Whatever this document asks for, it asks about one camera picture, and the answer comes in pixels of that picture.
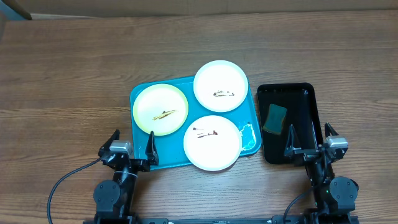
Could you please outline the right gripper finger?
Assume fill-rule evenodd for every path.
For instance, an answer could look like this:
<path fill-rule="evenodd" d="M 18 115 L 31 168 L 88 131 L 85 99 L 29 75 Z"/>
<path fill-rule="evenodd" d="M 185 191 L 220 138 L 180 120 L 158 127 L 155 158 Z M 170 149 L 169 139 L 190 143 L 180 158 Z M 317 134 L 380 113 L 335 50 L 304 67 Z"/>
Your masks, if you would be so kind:
<path fill-rule="evenodd" d="M 284 156 L 292 157 L 298 150 L 301 150 L 301 144 L 297 136 L 297 132 L 294 126 L 291 124 L 289 126 L 289 132 L 288 132 L 287 143 L 285 145 Z"/>
<path fill-rule="evenodd" d="M 329 136 L 337 136 L 338 133 L 333 129 L 333 127 L 331 126 L 330 123 L 325 123 L 324 125 L 325 127 L 325 137 L 329 137 Z"/>

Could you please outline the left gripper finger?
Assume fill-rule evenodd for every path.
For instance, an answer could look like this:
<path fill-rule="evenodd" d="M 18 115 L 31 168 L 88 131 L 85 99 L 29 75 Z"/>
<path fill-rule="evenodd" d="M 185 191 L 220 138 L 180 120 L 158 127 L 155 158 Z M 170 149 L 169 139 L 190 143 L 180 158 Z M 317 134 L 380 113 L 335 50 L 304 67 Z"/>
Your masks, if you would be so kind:
<path fill-rule="evenodd" d="M 146 146 L 146 156 L 148 163 L 151 166 L 159 165 L 159 155 L 155 146 L 155 134 L 153 131 L 149 134 L 149 139 Z"/>
<path fill-rule="evenodd" d="M 98 151 L 99 156 L 103 156 L 105 152 L 110 151 L 110 146 L 115 140 L 119 140 L 120 130 L 116 129 L 112 136 L 100 147 Z"/>

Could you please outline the green and yellow sponge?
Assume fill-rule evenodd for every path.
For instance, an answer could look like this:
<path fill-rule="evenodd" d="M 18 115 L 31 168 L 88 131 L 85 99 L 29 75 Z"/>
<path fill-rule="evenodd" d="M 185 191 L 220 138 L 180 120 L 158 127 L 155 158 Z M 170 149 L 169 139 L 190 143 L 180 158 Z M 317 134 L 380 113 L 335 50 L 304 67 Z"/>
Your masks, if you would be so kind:
<path fill-rule="evenodd" d="M 284 127 L 286 114 L 286 108 L 279 105 L 270 104 L 267 118 L 262 126 L 262 130 L 268 133 L 280 135 Z"/>

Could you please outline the yellow-green plate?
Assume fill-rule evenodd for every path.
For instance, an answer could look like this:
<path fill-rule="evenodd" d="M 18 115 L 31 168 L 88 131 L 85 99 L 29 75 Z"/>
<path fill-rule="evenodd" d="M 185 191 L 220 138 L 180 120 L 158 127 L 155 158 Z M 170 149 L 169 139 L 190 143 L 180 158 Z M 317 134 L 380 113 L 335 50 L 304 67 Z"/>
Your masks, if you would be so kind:
<path fill-rule="evenodd" d="M 172 134 L 182 127 L 188 116 L 188 100 L 177 87 L 155 84 L 143 89 L 132 106 L 137 126 L 156 136 Z"/>

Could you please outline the white plate with blue rim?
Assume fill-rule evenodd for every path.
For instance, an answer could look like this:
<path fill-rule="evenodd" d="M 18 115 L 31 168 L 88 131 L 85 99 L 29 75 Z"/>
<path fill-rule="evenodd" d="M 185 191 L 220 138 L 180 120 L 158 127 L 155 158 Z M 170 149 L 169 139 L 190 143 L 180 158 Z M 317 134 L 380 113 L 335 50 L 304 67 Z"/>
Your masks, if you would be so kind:
<path fill-rule="evenodd" d="M 249 89 L 245 72 L 233 62 L 214 60 L 204 64 L 193 79 L 198 102 L 214 112 L 229 112 L 245 100 Z"/>

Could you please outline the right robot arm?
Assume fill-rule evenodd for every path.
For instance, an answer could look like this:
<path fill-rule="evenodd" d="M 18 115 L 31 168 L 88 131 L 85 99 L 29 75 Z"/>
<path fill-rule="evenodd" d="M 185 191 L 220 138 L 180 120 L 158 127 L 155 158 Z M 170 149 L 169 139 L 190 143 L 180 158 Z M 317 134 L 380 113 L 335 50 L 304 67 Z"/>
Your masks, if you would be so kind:
<path fill-rule="evenodd" d="M 342 159 L 348 150 L 346 138 L 339 135 L 329 123 L 325 124 L 326 138 L 323 144 L 313 149 L 300 147 L 295 128 L 289 127 L 284 151 L 296 166 L 304 166 L 311 187 L 300 194 L 285 209 L 282 223 L 358 223 L 358 217 L 350 213 L 355 210 L 359 185 L 352 179 L 336 176 L 332 163 Z M 301 215 L 288 216 L 289 210 L 300 199 L 313 194 L 315 207 Z"/>

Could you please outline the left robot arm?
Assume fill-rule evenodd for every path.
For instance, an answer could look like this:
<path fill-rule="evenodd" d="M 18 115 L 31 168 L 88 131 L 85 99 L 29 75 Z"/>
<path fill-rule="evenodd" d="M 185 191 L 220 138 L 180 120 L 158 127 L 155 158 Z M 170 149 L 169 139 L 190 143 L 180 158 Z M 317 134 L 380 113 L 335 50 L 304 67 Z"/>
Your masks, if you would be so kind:
<path fill-rule="evenodd" d="M 134 188 L 139 172 L 149 172 L 159 164 L 154 132 L 149 134 L 146 159 L 133 159 L 129 141 L 119 139 L 117 129 L 101 146 L 98 155 L 104 165 L 114 171 L 111 180 L 100 182 L 94 189 L 95 223 L 141 223 L 138 214 L 131 212 Z"/>

